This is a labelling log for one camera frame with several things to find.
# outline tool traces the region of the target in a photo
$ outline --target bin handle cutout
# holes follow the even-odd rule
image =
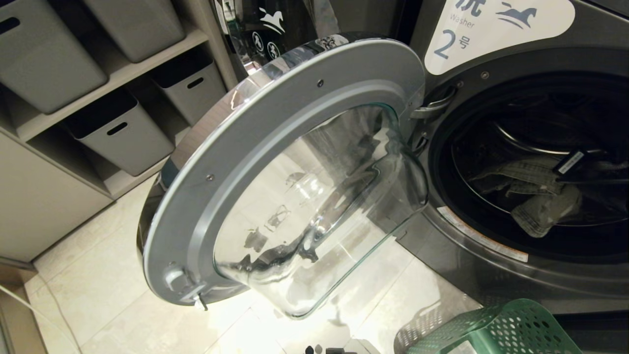
[[[193,88],[193,87],[197,86],[198,84],[200,84],[200,83],[202,83],[202,82],[203,82],[203,78],[202,78],[202,77],[199,77],[198,79],[196,79],[196,80],[194,80],[193,82],[189,83],[189,84],[188,84],[188,88],[189,88],[189,89],[191,89],[191,88]]]
[[[124,128],[126,128],[127,125],[129,125],[127,122],[122,122],[118,124],[117,126],[113,127],[109,132],[107,132],[107,135],[112,136],[115,133],[119,132],[120,130],[123,130]]]
[[[16,28],[17,26],[19,26],[19,24],[19,20],[15,17],[9,17],[8,19],[0,22],[0,35],[3,35],[13,28]]]

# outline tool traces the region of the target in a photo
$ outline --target washer number sign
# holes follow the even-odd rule
[[[425,65],[441,75],[497,50],[557,37],[574,17],[570,0],[446,0]]]

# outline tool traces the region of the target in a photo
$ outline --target cable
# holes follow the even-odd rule
[[[68,342],[71,343],[72,348],[74,349],[74,351],[76,351],[78,354],[83,354],[83,352],[81,351],[81,347],[79,346],[78,342],[76,342],[76,340],[72,340],[70,339],[70,337],[68,337],[68,335],[65,333],[65,331],[63,331],[61,328],[59,328],[59,326],[57,326],[55,323],[53,323],[51,320],[48,319],[48,317],[44,316],[41,312],[39,312],[39,310],[36,310],[33,306],[31,306],[29,303],[27,303],[26,301],[24,301],[22,298],[20,298],[19,296],[15,295],[12,291],[10,291],[9,289],[3,287],[2,285],[0,285],[0,290],[2,290],[3,292],[6,292],[7,295],[9,295],[10,297],[16,299],[19,303],[21,303],[22,305],[28,307],[31,311],[33,311],[35,314],[37,314],[38,316],[40,316],[41,318],[43,318],[44,320],[46,320],[46,322],[48,322],[49,324],[51,324],[54,328],[57,329],[57,331],[61,332],[61,334],[64,336],[65,339],[67,339]]]

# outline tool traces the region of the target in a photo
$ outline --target chinese character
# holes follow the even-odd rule
[[[503,16],[510,17],[512,20],[519,21],[520,23],[522,23],[522,24],[526,25],[527,27],[531,28],[531,25],[528,24],[528,18],[531,17],[531,16],[535,17],[535,15],[537,14],[537,9],[536,8],[529,8],[529,9],[526,9],[524,11],[518,11],[516,9],[510,8],[511,4],[503,3],[503,5],[509,7],[509,10],[503,11],[501,13],[496,13],[496,14],[501,14]],[[521,29],[524,29],[519,24],[517,24],[514,21],[509,20],[507,18],[498,18],[498,19],[499,20],[503,20],[503,21],[507,21],[508,23],[511,23],[513,25],[516,25],[516,26],[520,27]]]
[[[466,36],[463,36],[463,38],[461,38],[459,43],[461,43],[461,48],[465,49],[467,48],[467,45],[470,44],[470,39],[467,38]]]
[[[485,5],[485,2],[487,0],[467,0],[467,4],[463,5],[463,3],[465,2],[465,0],[459,0],[457,2],[457,9],[463,5],[463,7],[461,7],[461,11],[467,11],[469,8],[472,8],[472,16],[474,17],[478,17],[481,14],[481,10],[478,9],[478,7],[480,5]]]

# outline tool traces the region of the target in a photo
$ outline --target number 2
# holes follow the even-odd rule
[[[454,44],[454,41],[457,40],[457,35],[453,31],[451,31],[451,30],[445,30],[445,31],[443,31],[443,34],[444,35],[450,35],[450,43],[446,44],[445,47],[443,47],[443,48],[437,49],[435,51],[435,54],[439,55],[440,57],[442,57],[444,59],[448,59],[448,56],[445,55],[443,53],[443,51],[448,49],[448,48],[450,48]]]

